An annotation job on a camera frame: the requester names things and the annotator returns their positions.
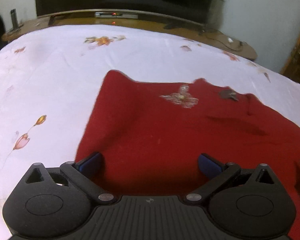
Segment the wooden tv stand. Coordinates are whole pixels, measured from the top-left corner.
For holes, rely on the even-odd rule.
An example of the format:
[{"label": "wooden tv stand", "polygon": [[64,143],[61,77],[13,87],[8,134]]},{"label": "wooden tv stand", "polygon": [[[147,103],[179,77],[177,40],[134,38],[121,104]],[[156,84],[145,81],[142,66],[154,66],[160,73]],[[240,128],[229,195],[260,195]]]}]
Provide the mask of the wooden tv stand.
[{"label": "wooden tv stand", "polygon": [[250,45],[240,42],[236,39],[229,40],[228,36],[217,30],[199,31],[195,28],[189,28],[188,26],[165,29],[164,27],[167,26],[167,24],[163,22],[127,18],[87,17],[86,11],[51,14],[24,22],[18,30],[5,33],[2,36],[2,40],[10,42],[26,33],[42,30],[52,26],[93,24],[116,25],[159,33],[173,34],[214,46],[252,61],[257,58],[257,53]]}]

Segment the orange flower print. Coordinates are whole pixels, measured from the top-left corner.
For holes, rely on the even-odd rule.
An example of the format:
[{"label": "orange flower print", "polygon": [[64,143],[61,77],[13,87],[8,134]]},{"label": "orange flower print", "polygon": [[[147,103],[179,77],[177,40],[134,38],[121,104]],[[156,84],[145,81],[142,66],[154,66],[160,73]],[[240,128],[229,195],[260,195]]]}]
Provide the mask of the orange flower print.
[{"label": "orange flower print", "polygon": [[46,120],[46,117],[47,117],[47,115],[41,116],[41,117],[37,120],[37,122],[34,124],[34,126],[44,123],[44,121]]},{"label": "orange flower print", "polygon": [[181,46],[180,48],[184,51],[192,51],[188,46]]},{"label": "orange flower print", "polygon": [[13,150],[18,150],[23,148],[24,146],[27,145],[27,143],[30,141],[30,138],[28,138],[28,134],[25,133],[24,135],[22,135],[16,142]]},{"label": "orange flower print", "polygon": [[23,52],[23,51],[25,50],[25,48],[26,48],[26,46],[24,46],[24,47],[21,48],[21,49],[16,49],[16,50],[14,51],[14,53],[15,53],[15,54],[18,54],[19,52]]},{"label": "orange flower print", "polygon": [[97,37],[86,38],[85,43],[97,42],[98,46],[102,46],[102,45],[108,46],[113,41],[114,41],[113,39],[109,39],[107,36],[103,36],[101,38],[97,38]]},{"label": "orange flower print", "polygon": [[227,52],[227,51],[224,50],[223,54],[226,54],[227,56],[229,56],[230,60],[232,60],[232,61],[240,61],[235,55],[233,55],[230,52]]}]

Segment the pink tulip print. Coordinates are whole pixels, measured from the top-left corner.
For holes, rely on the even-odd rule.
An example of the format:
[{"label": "pink tulip print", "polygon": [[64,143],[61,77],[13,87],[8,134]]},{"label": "pink tulip print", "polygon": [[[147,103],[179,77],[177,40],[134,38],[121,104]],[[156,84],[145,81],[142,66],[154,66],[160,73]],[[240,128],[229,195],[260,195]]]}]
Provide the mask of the pink tulip print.
[{"label": "pink tulip print", "polygon": [[14,151],[14,150],[19,150],[19,149],[22,149],[24,146],[26,146],[28,144],[28,142],[30,141],[30,138],[29,138],[29,132],[30,130],[37,126],[37,125],[41,125],[45,122],[47,116],[46,115],[42,115],[39,117],[39,119],[37,120],[37,122],[28,130],[27,133],[23,134],[21,137],[19,137],[19,139],[16,141],[12,151],[7,155],[6,159],[4,160],[3,162],[3,165],[2,165],[2,168],[0,170],[0,172],[2,171],[3,167],[5,166],[6,164],[6,161],[7,159],[9,158],[10,154]]},{"label": "pink tulip print", "polygon": [[13,150],[18,150],[18,149],[21,149],[23,148],[24,146],[27,145],[27,143],[30,141],[30,138],[28,138],[28,134],[25,133],[23,134],[16,142]]}]

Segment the floral bedsheet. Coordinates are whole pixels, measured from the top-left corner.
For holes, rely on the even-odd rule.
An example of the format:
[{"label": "floral bedsheet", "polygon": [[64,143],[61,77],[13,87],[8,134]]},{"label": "floral bedsheet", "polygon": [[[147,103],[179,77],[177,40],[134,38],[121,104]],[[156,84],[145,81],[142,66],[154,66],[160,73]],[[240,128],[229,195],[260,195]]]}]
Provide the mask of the floral bedsheet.
[{"label": "floral bedsheet", "polygon": [[111,69],[142,82],[205,78],[253,93],[300,126],[300,85],[229,52],[174,35],[108,25],[26,34],[0,51],[0,240],[11,236],[2,206],[29,166],[58,167],[74,160]]}]

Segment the red towel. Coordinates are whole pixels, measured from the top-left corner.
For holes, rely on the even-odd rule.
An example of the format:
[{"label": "red towel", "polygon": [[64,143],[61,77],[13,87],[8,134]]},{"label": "red towel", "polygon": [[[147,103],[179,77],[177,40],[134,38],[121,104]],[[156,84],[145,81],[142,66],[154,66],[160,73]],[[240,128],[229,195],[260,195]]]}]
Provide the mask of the red towel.
[{"label": "red towel", "polygon": [[[178,93],[183,85],[190,95],[177,95],[181,104],[162,97]],[[207,181],[198,169],[201,153],[242,168],[267,163],[297,207],[290,236],[298,240],[300,128],[252,94],[237,94],[238,101],[222,99],[219,93],[227,89],[204,79],[141,83],[110,71],[76,161],[101,152],[105,166],[94,181],[117,195],[184,195]],[[189,101],[194,105],[186,108]]]}]

